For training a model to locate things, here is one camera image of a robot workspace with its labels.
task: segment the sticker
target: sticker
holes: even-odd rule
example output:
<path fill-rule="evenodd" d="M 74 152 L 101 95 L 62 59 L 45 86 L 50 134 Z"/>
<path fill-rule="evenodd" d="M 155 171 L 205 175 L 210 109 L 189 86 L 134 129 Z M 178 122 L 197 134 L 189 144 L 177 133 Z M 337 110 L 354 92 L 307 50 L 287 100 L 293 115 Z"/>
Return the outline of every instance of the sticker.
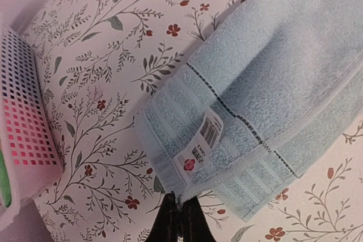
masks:
<path fill-rule="evenodd" d="M 212 149 L 220 141 L 222 132 L 223 121 L 208 108 L 196 135 L 187 147 L 173 158 L 186 182 L 190 182 L 194 173 L 209 159 Z"/>

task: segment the red flower logo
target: red flower logo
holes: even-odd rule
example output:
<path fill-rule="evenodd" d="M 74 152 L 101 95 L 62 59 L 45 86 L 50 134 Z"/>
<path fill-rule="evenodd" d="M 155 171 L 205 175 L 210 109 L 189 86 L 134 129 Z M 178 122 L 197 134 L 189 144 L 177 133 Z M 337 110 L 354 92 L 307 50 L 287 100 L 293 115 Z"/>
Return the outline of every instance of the red flower logo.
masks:
<path fill-rule="evenodd" d="M 91 176 L 92 175 L 92 168 L 91 166 L 88 164 L 85 166 L 85 176 Z"/>
<path fill-rule="evenodd" d="M 178 36 L 178 32 L 180 31 L 180 28 L 178 27 L 178 24 L 169 25 L 168 30 L 166 31 L 166 34 L 171 34 L 172 37 Z"/>
<path fill-rule="evenodd" d="M 334 168 L 329 167 L 329 169 L 328 169 L 328 179 L 331 180 L 333 178 L 333 176 L 334 176 Z"/>
<path fill-rule="evenodd" d="M 195 160 L 194 159 L 187 159 L 184 162 L 184 170 L 191 171 L 194 169 Z"/>
<path fill-rule="evenodd" d="M 283 201 L 286 201 L 289 196 L 286 195 L 286 193 L 289 191 L 289 188 L 285 188 L 280 194 L 278 194 L 277 196 L 275 196 L 275 200 L 278 201 L 282 198 Z"/>
<path fill-rule="evenodd" d="M 209 10 L 209 4 L 207 4 L 207 5 L 205 5 L 204 3 L 202 3 L 201 5 L 200 5 L 200 11 L 208 11 Z"/>
<path fill-rule="evenodd" d="M 279 227 L 277 229 L 271 228 L 270 234 L 266 235 L 267 240 L 273 239 L 273 241 L 278 242 L 281 240 L 281 237 L 283 237 L 286 234 L 285 231 L 282 230 L 282 227 Z"/>
<path fill-rule="evenodd" d="M 104 108 L 106 108 L 106 101 L 105 100 L 99 100 L 98 101 L 98 105 L 97 105 L 97 109 L 102 111 Z"/>
<path fill-rule="evenodd" d="M 128 196 L 127 199 L 125 200 L 125 203 L 128 209 L 137 210 L 137 205 L 140 204 L 140 201 L 138 201 L 138 199 L 133 199 L 131 196 Z"/>
<path fill-rule="evenodd" d="M 179 3 L 179 5 L 181 5 L 181 7 L 186 6 L 187 4 L 189 4 L 189 0 L 183 0 Z"/>

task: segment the pink basket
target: pink basket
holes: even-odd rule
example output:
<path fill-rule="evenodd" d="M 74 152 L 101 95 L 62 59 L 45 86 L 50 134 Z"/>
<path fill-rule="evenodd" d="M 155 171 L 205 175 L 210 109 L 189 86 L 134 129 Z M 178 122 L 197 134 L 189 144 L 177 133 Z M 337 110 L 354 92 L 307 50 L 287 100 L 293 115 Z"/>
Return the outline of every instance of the pink basket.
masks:
<path fill-rule="evenodd" d="M 0 140 L 12 203 L 0 210 L 0 231 L 12 223 L 25 199 L 62 175 L 45 118 L 31 47 L 12 30 L 0 38 Z"/>

